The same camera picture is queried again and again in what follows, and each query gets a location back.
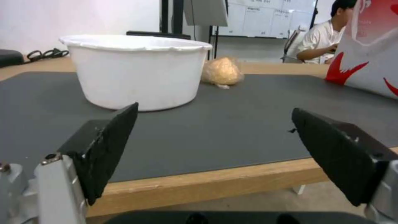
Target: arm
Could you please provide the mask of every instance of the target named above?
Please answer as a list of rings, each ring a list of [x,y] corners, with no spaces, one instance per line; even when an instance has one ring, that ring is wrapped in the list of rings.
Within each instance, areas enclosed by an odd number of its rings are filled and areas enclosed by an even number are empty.
[[[331,51],[332,49],[336,49],[336,48],[337,48],[337,44],[333,44],[332,46],[326,47],[326,48],[303,50],[297,54],[297,59],[311,60],[313,58],[320,57],[320,56],[326,54],[327,52]]]
[[[317,48],[321,39],[321,32],[314,28],[305,34],[303,40],[297,46],[297,59],[299,60],[311,60],[324,55],[325,53],[336,49],[337,45],[332,45],[326,48]]]

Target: whiteboard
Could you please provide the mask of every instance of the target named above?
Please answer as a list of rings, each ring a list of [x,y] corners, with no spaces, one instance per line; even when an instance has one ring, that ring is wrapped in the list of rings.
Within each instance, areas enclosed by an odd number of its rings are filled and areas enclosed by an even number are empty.
[[[219,35],[287,38],[289,30],[309,29],[315,7],[316,0],[228,0]]]

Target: black object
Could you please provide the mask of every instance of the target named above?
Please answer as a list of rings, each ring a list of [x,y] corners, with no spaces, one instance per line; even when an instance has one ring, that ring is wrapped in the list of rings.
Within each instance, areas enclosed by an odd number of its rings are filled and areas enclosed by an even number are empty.
[[[168,37],[190,40],[191,36],[186,34],[175,34],[175,33],[159,33],[159,32],[144,32],[144,31],[127,31],[126,35],[129,36],[154,36],[154,37]]]
[[[311,156],[355,206],[370,202],[389,162],[398,159],[354,124],[299,108],[292,121]]]
[[[39,50],[32,51],[27,55],[27,58],[30,62],[35,62],[41,59],[65,57],[68,54],[69,51],[61,51],[58,48],[54,48],[52,50],[45,51],[44,53],[41,53]]]
[[[342,212],[189,212],[139,211],[118,215],[105,224],[375,224]]]
[[[169,32],[169,0],[162,0],[162,20],[160,30],[162,33]]]
[[[23,64],[23,55],[18,51],[0,49],[0,68]]]
[[[138,103],[112,120],[90,120],[58,150],[73,159],[84,196],[93,205],[112,177],[134,127]]]
[[[184,0],[173,0],[172,33],[182,34],[183,16],[184,16]]]
[[[75,73],[1,81],[0,105],[0,155],[21,164],[27,178],[85,122],[114,113],[87,101]],[[394,99],[306,75],[247,75],[228,91],[200,84],[186,105],[140,113],[110,182],[308,158],[299,136],[287,131],[295,107],[350,121],[398,146]]]

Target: plastic bag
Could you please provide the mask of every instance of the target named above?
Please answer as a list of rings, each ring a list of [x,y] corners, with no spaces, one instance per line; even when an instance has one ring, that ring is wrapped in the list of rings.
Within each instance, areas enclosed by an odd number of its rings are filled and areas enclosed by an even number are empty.
[[[221,88],[229,88],[244,78],[240,71],[238,62],[229,57],[205,62],[202,72],[202,81],[215,84]]]
[[[359,0],[326,80],[398,99],[398,2]]]

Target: screw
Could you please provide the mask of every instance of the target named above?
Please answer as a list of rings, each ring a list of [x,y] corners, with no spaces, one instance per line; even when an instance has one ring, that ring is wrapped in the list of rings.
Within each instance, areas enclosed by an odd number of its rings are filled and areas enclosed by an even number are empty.
[[[9,174],[11,167],[8,163],[0,163],[0,173]]]

